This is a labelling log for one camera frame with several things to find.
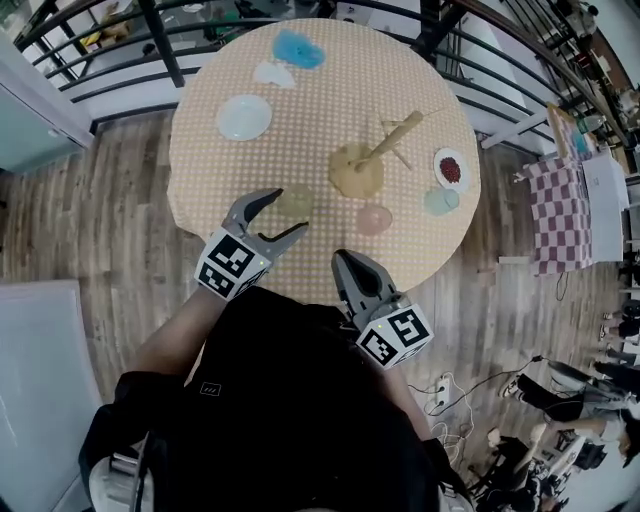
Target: yellow-green object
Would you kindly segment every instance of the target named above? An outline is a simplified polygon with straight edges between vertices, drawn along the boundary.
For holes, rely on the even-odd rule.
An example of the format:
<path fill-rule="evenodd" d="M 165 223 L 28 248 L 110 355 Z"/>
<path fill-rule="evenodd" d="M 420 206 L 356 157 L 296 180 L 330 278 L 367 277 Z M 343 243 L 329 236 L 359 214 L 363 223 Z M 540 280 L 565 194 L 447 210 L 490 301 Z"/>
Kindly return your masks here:
<path fill-rule="evenodd" d="M 285 189 L 276 206 L 278 212 L 287 217 L 309 219 L 313 210 L 313 192 L 306 185 L 296 183 Z"/>

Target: table leg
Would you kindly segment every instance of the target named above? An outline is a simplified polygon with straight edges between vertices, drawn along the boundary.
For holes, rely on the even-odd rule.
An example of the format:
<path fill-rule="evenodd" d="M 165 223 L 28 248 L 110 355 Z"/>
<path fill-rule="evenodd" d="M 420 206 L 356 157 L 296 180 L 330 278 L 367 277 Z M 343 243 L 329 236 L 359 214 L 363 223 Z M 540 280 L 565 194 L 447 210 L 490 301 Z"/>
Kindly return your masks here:
<path fill-rule="evenodd" d="M 498 256 L 500 265 L 531 265 L 532 261 L 531 256 Z"/>
<path fill-rule="evenodd" d="M 532 116 L 526 117 L 519 123 L 511 125 L 509 128 L 498 132 L 488 139 L 483 140 L 480 145 L 482 149 L 489 149 L 496 144 L 500 144 L 502 141 L 505 141 L 514 135 L 520 135 L 531 128 L 535 128 L 541 123 L 544 123 L 547 120 L 547 109 L 541 110 L 540 112 L 533 114 Z"/>

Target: railing bar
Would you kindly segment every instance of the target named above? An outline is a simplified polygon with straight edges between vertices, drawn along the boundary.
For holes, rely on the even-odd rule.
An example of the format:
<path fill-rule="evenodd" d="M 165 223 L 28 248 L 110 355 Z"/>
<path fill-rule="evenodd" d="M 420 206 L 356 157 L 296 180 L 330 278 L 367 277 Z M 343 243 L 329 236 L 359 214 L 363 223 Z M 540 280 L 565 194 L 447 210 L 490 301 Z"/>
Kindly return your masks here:
<path fill-rule="evenodd" d="M 464 96 L 458 96 L 457 98 L 458 98 L 458 101 L 460 103 L 463 103 L 465 105 L 469 105 L 470 107 L 475 107 L 475 108 L 480 109 L 480 110 L 484 110 L 485 112 L 489 112 L 490 114 L 493 114 L 496 117 L 501 117 L 505 121 L 510 121 L 513 124 L 517 124 L 518 123 L 518 120 L 516 118 L 511 117 L 511 116 L 509 116 L 507 114 L 503 114 L 502 112 L 500 112 L 499 110 L 496 110 L 495 108 L 487 107 L 486 105 L 483 105 L 482 103 L 478 103 L 477 101 L 470 100 L 468 98 L 465 98 Z M 532 133 L 535 133 L 538 137 L 542 137 L 543 139 L 546 139 L 549 142 L 555 142 L 553 140 L 553 138 L 549 137 L 546 133 L 539 132 L 535 128 L 533 128 L 531 130 L 525 130 L 522 133 L 525 133 L 525 132 L 532 132 Z"/>
<path fill-rule="evenodd" d="M 556 16 L 558 16 L 558 19 L 560 20 L 560 22 L 564 25 L 565 29 L 567 30 L 568 34 L 569 34 L 569 39 L 567 41 L 565 41 L 565 44 L 569 41 L 574 41 L 575 45 L 578 47 L 578 50 L 580 51 L 580 53 L 584 53 L 585 56 L 587 57 L 587 59 L 590 61 L 590 63 L 593 65 L 593 61 L 591 59 L 591 57 L 588 55 L 588 52 L 584 52 L 582 50 L 581 45 L 579 44 L 579 37 L 578 34 L 576 33 L 575 30 L 573 30 L 573 27 L 571 26 L 571 24 L 569 23 L 569 21 L 562 15 L 562 13 L 558 10 L 557 6 L 554 5 L 550 0 L 547 0 L 547 3 L 549 4 L 551 11 L 556 14 Z M 560 55 L 562 55 L 562 57 L 564 58 L 565 62 L 567 62 L 567 59 L 564 57 L 564 54 L 562 53 L 562 45 L 560 45 L 558 47 L 558 52 L 560 53 Z M 588 78 L 586 77 L 586 75 L 584 75 L 583 73 L 583 77 L 584 79 L 586 79 L 587 85 L 589 86 L 589 89 L 591 90 L 592 94 L 595 94 L 595 91 L 593 90 L 593 87 L 591 86 L 591 82 L 588 80 Z"/>
<path fill-rule="evenodd" d="M 409 46 L 416 42 L 412 37 L 401 36 L 400 34 L 394 34 L 393 32 L 387 32 L 386 30 L 378 30 L 378 32 L 382 32 L 384 35 L 389 36 L 400 43 L 408 44 Z"/>
<path fill-rule="evenodd" d="M 167 9 L 182 7 L 183 5 L 189 5 L 192 3 L 193 3 L 193 0 L 170 0 L 168 2 L 160 2 L 156 4 L 155 9 L 156 11 L 165 11 Z M 383 2 L 376 2 L 374 0 L 354 0 L 353 2 L 349 2 L 349 3 L 354 5 L 361 5 L 363 7 L 372 7 L 373 9 L 378 9 L 380 11 L 398 14 L 400 16 L 404 16 L 405 18 L 411 18 L 414 20 L 422 21 L 423 23 L 427 23 L 429 25 L 438 23 L 437 19 L 431 18 L 430 16 L 425 16 L 424 14 L 410 11 L 409 9 L 403 9 L 402 7 L 396 7 L 395 5 L 385 4 Z"/>
<path fill-rule="evenodd" d="M 438 48 L 448 34 L 455 29 L 466 12 L 464 7 L 452 5 L 442 17 L 440 23 L 435 25 L 429 33 L 425 31 L 420 32 L 415 43 L 411 45 L 411 49 L 424 60 L 431 62 L 431 56 L 434 54 L 436 48 Z"/>
<path fill-rule="evenodd" d="M 492 98 L 502 101 L 503 103 L 506 103 L 510 107 L 513 107 L 516 110 L 519 110 L 520 112 L 527 114 L 528 116 L 532 116 L 535 113 L 533 112 L 533 110 L 529 110 L 528 108 L 523 107 L 522 105 L 518 105 L 515 101 L 512 101 L 509 98 L 505 98 L 504 96 L 500 96 L 498 93 L 492 91 L 491 89 L 482 87 L 481 85 L 471 82 L 470 80 L 458 78 L 457 76 L 449 73 L 440 73 L 440 76 L 442 76 L 442 78 L 444 78 L 445 80 L 449 80 L 450 82 L 454 82 L 463 87 L 468 87 L 469 89 L 473 89 L 474 91 L 481 92 L 483 94 L 486 94 L 487 96 L 491 96 Z"/>
<path fill-rule="evenodd" d="M 524 1 L 526 2 L 527 6 L 536 15 L 536 18 L 538 18 L 540 20 L 540 23 L 542 24 L 542 27 L 546 31 L 549 31 L 549 20 L 546 19 L 546 12 L 544 11 L 544 9 L 541 9 L 542 13 L 544 14 L 544 17 L 543 17 L 543 16 L 540 16 L 540 13 L 535 9 L 535 7 L 531 4 L 531 2 L 529 0 L 524 0 Z"/>
<path fill-rule="evenodd" d="M 160 112 L 162 110 L 175 110 L 176 108 L 178 108 L 178 102 L 174 101 L 172 103 L 162 103 L 160 105 L 134 108 L 132 110 L 126 110 L 124 112 L 118 112 L 116 114 L 109 114 L 108 116 L 94 119 L 93 122 L 91 123 L 91 128 L 89 129 L 89 131 L 91 133 L 95 133 L 98 129 L 98 126 L 101 125 L 102 123 L 108 123 L 109 121 L 115 121 L 116 119 L 122 119 L 124 117 L 139 116 L 142 114 L 149 114 L 151 112 Z"/>
<path fill-rule="evenodd" d="M 38 40 L 36 40 L 34 42 L 34 44 L 40 48 L 40 51 L 44 52 L 46 50 L 48 50 L 49 48 L 47 47 L 46 44 L 44 44 L 44 36 L 41 38 L 38 38 Z M 53 56 L 51 57 L 51 61 L 53 62 L 53 64 L 56 66 L 56 69 L 61 69 L 62 70 L 62 74 L 64 75 L 64 77 L 69 80 L 70 82 L 73 82 L 75 79 L 77 79 L 78 77 L 76 76 L 76 74 L 73 72 L 73 70 L 71 69 L 67 69 L 66 68 L 66 64 L 64 63 L 64 61 L 60 58 L 60 57 L 56 57 Z"/>
<path fill-rule="evenodd" d="M 544 7 L 543 7 L 543 6 L 542 6 L 542 4 L 539 2 L 539 0 L 534 0 L 534 2 L 535 2 L 536 4 L 538 4 L 538 6 L 540 7 L 540 10 L 541 10 L 541 11 L 543 11 L 543 12 L 545 12 L 545 13 L 546 13 L 546 11 L 545 11 Z M 560 28 L 559 28 L 559 26 L 556 24 L 556 22 L 554 21 L 554 19 L 553 19 L 551 16 L 549 16 L 549 15 L 547 15 L 547 19 L 548 19 L 548 21 L 549 21 L 549 23 L 550 23 L 551 27 L 552 27 L 552 28 L 555 28 L 555 29 L 558 31 L 558 34 L 560 34 L 560 35 L 561 35 L 561 34 L 562 34 L 562 32 L 560 31 Z"/>
<path fill-rule="evenodd" d="M 508 148 L 514 149 L 516 151 L 522 151 L 523 153 L 526 153 L 534 158 L 540 158 L 542 156 L 542 153 L 536 153 L 535 151 L 531 151 L 530 149 L 527 149 L 524 146 L 518 146 L 517 144 L 513 144 L 508 140 L 503 140 L 500 144 L 502 144 L 503 146 L 507 146 Z"/>
<path fill-rule="evenodd" d="M 176 50 L 173 54 L 176 57 L 184 57 L 186 55 L 198 55 L 200 53 L 215 53 L 220 49 L 219 46 L 216 45 L 207 45 L 207 46 L 195 46 L 193 48 L 185 48 L 184 50 Z"/>
<path fill-rule="evenodd" d="M 54 3 L 51 4 L 51 14 L 55 14 L 57 12 L 60 12 L 60 9 L 58 9 L 58 6 Z M 63 21 L 60 23 L 60 29 L 64 32 L 64 35 L 67 36 L 67 38 L 72 38 L 74 37 L 76 34 L 73 30 L 71 30 L 71 27 L 69 26 L 69 24 L 66 21 Z M 81 44 L 77 44 L 74 43 L 73 45 L 76 49 L 76 51 L 80 54 L 80 55 L 84 55 L 86 53 L 89 53 L 87 51 L 87 49 L 82 46 Z"/>
<path fill-rule="evenodd" d="M 153 35 L 151 34 L 151 32 L 147 32 L 146 34 L 140 34 L 140 35 L 137 35 L 137 36 L 134 36 L 134 37 L 128 37 L 127 39 L 124 39 L 124 40 L 120 41 L 119 43 L 112 44 L 110 46 L 105 46 L 104 48 L 100 48 L 99 50 L 96 50 L 95 52 L 91 52 L 91 53 L 88 53 L 87 55 L 83 55 L 82 57 L 78 57 L 77 59 L 72 60 L 71 62 L 65 64 L 61 68 L 54 69 L 50 73 L 47 73 L 45 75 L 45 78 L 51 78 L 53 76 L 56 76 L 58 73 L 60 73 L 61 71 L 64 71 L 65 69 L 73 67 L 76 64 L 80 64 L 81 62 L 84 62 L 86 60 L 94 59 L 94 58 L 96 58 L 99 55 L 102 55 L 104 53 L 109 53 L 109 52 L 112 52 L 113 50 L 117 50 L 118 48 L 122 48 L 124 46 L 129 46 L 131 44 L 140 43 L 142 41 L 146 41 L 148 39 L 151 39 L 152 37 L 153 37 Z"/>
<path fill-rule="evenodd" d="M 520 7 L 520 10 L 524 13 L 524 15 L 527 17 L 527 19 L 529 20 L 529 22 L 531 23 L 531 25 L 533 26 L 533 29 L 536 31 L 536 33 L 538 34 L 538 37 L 540 37 L 540 41 L 542 42 L 542 44 L 544 44 L 544 37 L 542 37 L 542 33 L 538 30 L 538 27 L 536 27 L 536 24 L 533 22 L 533 20 L 531 19 L 531 17 L 529 16 L 529 14 L 527 13 L 527 11 L 522 7 L 522 5 L 520 4 L 520 0 L 514 0 L 515 3 L 518 5 L 518 7 Z M 558 87 L 558 82 L 556 81 L 556 79 L 553 76 L 553 73 L 551 73 L 551 80 L 553 80 L 553 85 L 555 85 L 556 87 Z M 571 99 L 574 99 L 573 97 L 573 92 L 571 91 L 571 89 L 569 90 L 569 96 L 571 97 Z"/>
<path fill-rule="evenodd" d="M 200 21 L 198 23 L 189 23 L 188 25 L 181 25 L 179 27 L 172 27 L 165 30 L 168 36 L 175 34 L 181 34 L 182 32 L 192 32 L 194 30 L 201 30 L 203 28 L 223 28 L 223 27 L 261 27 L 270 23 L 276 23 L 282 21 L 276 18 L 247 18 L 242 20 L 230 20 L 230 21 Z"/>
<path fill-rule="evenodd" d="M 160 55 L 158 54 L 154 54 L 154 55 L 145 55 L 144 57 L 140 57 L 139 59 L 131 59 L 126 62 L 121 62 L 120 64 L 114 64 L 113 66 L 109 66 L 108 68 L 103 68 L 100 71 L 95 71 L 94 73 L 90 73 L 81 78 L 78 78 L 77 80 L 69 84 L 65 84 L 62 87 L 60 87 L 58 90 L 66 91 L 68 89 L 71 89 L 72 87 L 75 87 L 76 85 L 80 85 L 85 82 L 88 82 L 89 80 L 93 80 L 94 78 L 108 75 L 109 73 L 114 73 L 116 71 L 122 71 L 123 69 L 131 68 L 133 66 L 138 66 L 139 64 L 147 64 L 149 62 L 155 62 L 158 60 L 162 60 L 162 57 L 160 57 Z"/>
<path fill-rule="evenodd" d="M 537 54 L 540 58 L 547 61 L 553 68 L 555 68 L 558 71 L 560 75 L 562 75 L 564 78 L 571 81 L 573 85 L 576 87 L 576 89 L 578 89 L 578 91 L 589 101 L 589 103 L 593 104 L 601 114 L 604 114 L 605 117 L 612 118 L 613 123 L 611 123 L 611 126 L 616 132 L 616 135 L 618 135 L 620 140 L 625 145 L 629 143 L 629 141 L 627 140 L 627 137 L 625 136 L 624 132 L 622 131 L 622 129 L 620 128 L 619 124 L 615 119 L 615 114 L 613 114 L 612 112 L 609 112 L 609 108 L 605 109 L 600 104 L 599 100 L 589 92 L 588 88 L 586 88 L 578 80 L 575 74 L 571 70 L 566 69 L 565 66 L 563 66 L 557 60 L 555 55 L 551 53 L 548 48 L 538 43 L 538 41 L 535 41 L 531 37 L 527 36 L 521 30 L 519 30 L 518 27 L 508 18 L 505 18 L 503 15 L 487 7 L 486 5 L 479 2 L 478 0 L 450 0 L 450 1 L 456 5 L 459 5 L 467 9 L 470 13 L 478 16 L 480 19 L 483 19 L 489 24 L 507 33 L 508 35 L 510 35 L 511 37 L 513 37 L 514 39 L 522 43 L 524 46 L 529 48 L 535 54 Z"/>
<path fill-rule="evenodd" d="M 87 36 L 90 36 L 94 32 L 99 32 L 100 30 L 104 30 L 105 28 L 109 28 L 109 27 L 111 27 L 113 25 L 117 25 L 118 23 L 122 23 L 124 21 L 129 21 L 129 20 L 131 20 L 133 18 L 137 18 L 138 16 L 142 16 L 142 11 L 137 10 L 137 11 L 134 11 L 134 12 L 129 13 L 129 14 L 123 14 L 122 16 L 114 16 L 113 19 L 110 19 L 109 21 L 107 21 L 105 23 L 101 23 L 99 25 L 95 25 L 92 28 L 90 28 L 89 30 L 85 30 L 84 32 L 80 32 L 79 34 L 77 34 L 76 36 L 68 39 L 67 41 L 63 41 L 61 44 L 59 44 L 55 48 L 51 49 L 50 51 L 48 51 L 47 53 L 45 53 L 41 57 L 38 57 L 31 64 L 33 64 L 34 66 L 37 66 L 43 60 L 49 58 L 54 53 L 59 52 L 63 48 L 66 48 L 70 44 L 75 43 L 76 41 L 79 41 L 80 39 L 83 39 L 83 38 L 85 38 Z"/>
<path fill-rule="evenodd" d="M 509 87 L 515 89 L 516 91 L 524 94 L 525 96 L 528 96 L 529 98 L 531 98 L 533 101 L 535 101 L 536 103 L 539 103 L 540 105 L 542 105 L 543 107 L 547 106 L 547 102 L 542 100 L 541 98 L 539 98 L 538 96 L 536 96 L 535 94 L 529 92 L 528 90 L 526 90 L 524 87 L 521 87 L 520 85 L 518 85 L 515 82 L 512 82 L 511 80 L 504 78 L 503 76 L 499 75 L 498 73 L 496 73 L 495 71 L 491 71 L 488 68 L 485 68 L 484 66 L 481 66 L 480 64 L 473 62 L 465 57 L 462 57 L 461 55 L 455 55 L 451 52 L 446 52 L 440 49 L 435 49 L 434 52 L 435 54 L 438 55 L 442 55 L 444 57 L 449 57 L 450 59 L 453 59 L 457 62 L 460 62 L 461 64 L 464 64 L 466 66 L 469 66 L 471 68 L 477 69 L 478 71 L 483 72 L 486 75 L 489 75 L 492 78 L 495 78 L 496 80 L 498 80 L 499 82 L 502 82 L 503 84 L 508 85 Z"/>
<path fill-rule="evenodd" d="M 506 60 L 512 66 L 518 68 L 520 71 L 523 71 L 524 73 L 529 75 L 531 78 L 533 78 L 537 82 L 539 82 L 542 85 L 544 85 L 547 89 L 549 89 L 556 96 L 558 96 L 561 99 L 564 99 L 562 94 L 560 94 L 560 89 L 557 89 L 554 86 L 552 86 L 549 82 L 545 81 L 545 79 L 542 78 L 540 75 L 536 74 L 535 72 L 530 70 L 528 67 L 526 67 L 525 65 L 523 65 L 520 62 L 518 62 L 517 60 L 515 60 L 513 57 L 510 57 L 506 53 L 501 52 L 500 50 L 498 50 L 497 48 L 491 46 L 490 44 L 485 43 L 482 39 L 478 39 L 477 37 L 474 37 L 474 36 L 472 36 L 470 34 L 467 34 L 466 32 L 463 32 L 463 31 L 458 30 L 458 29 L 454 29 L 453 32 L 457 33 L 462 39 L 466 39 L 467 41 L 469 41 L 471 43 L 477 44 L 478 46 L 484 48 L 485 50 L 487 50 L 487 51 L 489 51 L 491 53 L 493 53 L 494 55 L 497 55 L 498 57 Z"/>
<path fill-rule="evenodd" d="M 520 22 L 520 25 L 522 25 L 522 27 L 527 30 L 527 24 L 522 21 L 522 18 L 520 17 L 520 15 L 518 14 L 518 11 L 516 11 L 513 8 L 513 5 L 511 5 L 511 3 L 509 2 L 509 0 L 504 0 L 504 3 L 506 3 L 509 6 L 509 9 L 511 9 L 511 11 L 513 12 L 513 14 L 515 15 L 515 17 L 518 19 L 518 21 Z"/>
<path fill-rule="evenodd" d="M 67 21 L 69 18 L 73 18 L 74 16 L 80 14 L 91 7 L 94 7 L 100 3 L 104 2 L 104 0 L 76 0 L 72 2 L 68 7 L 58 11 L 51 18 L 45 20 L 43 23 L 36 26 L 33 30 L 27 33 L 23 38 L 18 38 L 15 42 L 16 48 L 21 52 L 24 51 L 28 46 L 31 46 L 36 39 L 42 37 L 47 32 L 56 28 L 63 21 Z"/>
<path fill-rule="evenodd" d="M 458 23 L 458 30 L 462 32 L 462 20 Z M 456 53 L 458 55 L 462 55 L 462 38 L 458 35 L 458 48 L 456 49 Z M 462 70 L 460 69 L 460 65 L 458 65 L 456 76 L 462 75 Z"/>
<path fill-rule="evenodd" d="M 183 75 L 194 75 L 198 72 L 200 68 L 185 68 L 181 69 Z M 139 85 L 145 82 L 152 82 L 154 80 L 162 80 L 165 78 L 171 78 L 171 75 L 168 71 L 164 71 L 162 73 L 154 73 L 153 75 L 145 75 L 139 76 L 137 78 L 132 78 L 131 80 L 124 80 L 122 82 L 118 82 L 116 84 L 107 85 L 106 87 L 102 87 L 101 89 L 96 89 L 94 91 L 89 91 L 75 98 L 72 98 L 71 103 L 79 103 L 81 101 L 87 100 L 89 98 L 93 98 L 94 96 L 99 96 L 101 94 L 105 94 L 107 92 L 117 91 L 118 89 L 122 89 L 124 87 L 130 87 L 132 85 Z"/>
<path fill-rule="evenodd" d="M 173 54 L 173 48 L 171 48 L 171 42 L 165 31 L 162 18 L 160 18 L 160 14 L 155 9 L 155 0 L 138 0 L 138 5 L 142 9 L 142 14 L 147 22 L 147 27 L 149 27 L 149 32 L 153 36 L 156 49 L 162 57 L 162 62 L 164 62 L 167 71 L 171 74 L 173 84 L 178 88 L 184 87 L 184 77 L 180 73 L 180 66 Z"/>

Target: black shirt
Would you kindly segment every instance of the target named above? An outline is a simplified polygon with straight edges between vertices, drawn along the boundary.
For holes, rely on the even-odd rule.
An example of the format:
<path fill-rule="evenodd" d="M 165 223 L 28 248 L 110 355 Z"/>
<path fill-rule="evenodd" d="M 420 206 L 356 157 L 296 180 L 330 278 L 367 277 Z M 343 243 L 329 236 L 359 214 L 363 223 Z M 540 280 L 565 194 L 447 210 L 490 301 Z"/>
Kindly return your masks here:
<path fill-rule="evenodd" d="M 336 308 L 252 288 L 205 344 L 193 380 L 124 374 L 80 453 L 91 468 L 150 434 L 156 510 L 437 511 L 464 486 L 380 391 Z"/>

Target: white wall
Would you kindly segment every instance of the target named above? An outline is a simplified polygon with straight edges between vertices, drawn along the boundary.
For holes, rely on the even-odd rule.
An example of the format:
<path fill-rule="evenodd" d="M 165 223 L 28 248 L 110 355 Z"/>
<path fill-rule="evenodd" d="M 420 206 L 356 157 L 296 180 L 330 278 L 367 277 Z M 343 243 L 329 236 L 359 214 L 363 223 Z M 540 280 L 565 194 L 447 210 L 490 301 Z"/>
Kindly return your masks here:
<path fill-rule="evenodd" d="M 640 18 L 624 0 L 589 0 L 589 3 L 600 10 L 598 28 L 637 85 L 640 83 Z"/>
<path fill-rule="evenodd" d="M 79 301 L 75 281 L 0 287 L 0 494 L 16 512 L 59 502 L 102 405 Z"/>
<path fill-rule="evenodd" d="M 476 16 L 467 15 L 465 16 L 465 19 L 463 21 L 462 30 L 474 37 L 477 37 L 478 39 L 482 39 L 485 43 L 500 49 L 498 40 L 491 30 L 491 26 L 486 21 L 483 21 Z M 481 48 L 476 44 L 463 39 L 461 54 L 463 57 L 473 62 L 482 64 L 484 67 L 498 73 L 500 76 L 511 80 L 512 82 L 516 81 L 511 65 L 509 65 L 504 59 L 501 59 L 497 55 L 494 55 L 493 53 L 485 50 L 484 48 Z M 470 66 L 462 64 L 461 67 L 465 77 L 473 78 L 474 83 L 476 83 L 477 85 L 481 85 L 482 87 L 491 89 L 499 95 L 505 98 L 509 98 L 511 101 L 514 101 L 518 105 L 525 106 L 525 101 L 522 94 L 512 87 L 509 87 L 499 80 L 496 80 L 495 78 L 492 78 L 482 71 L 474 69 Z"/>

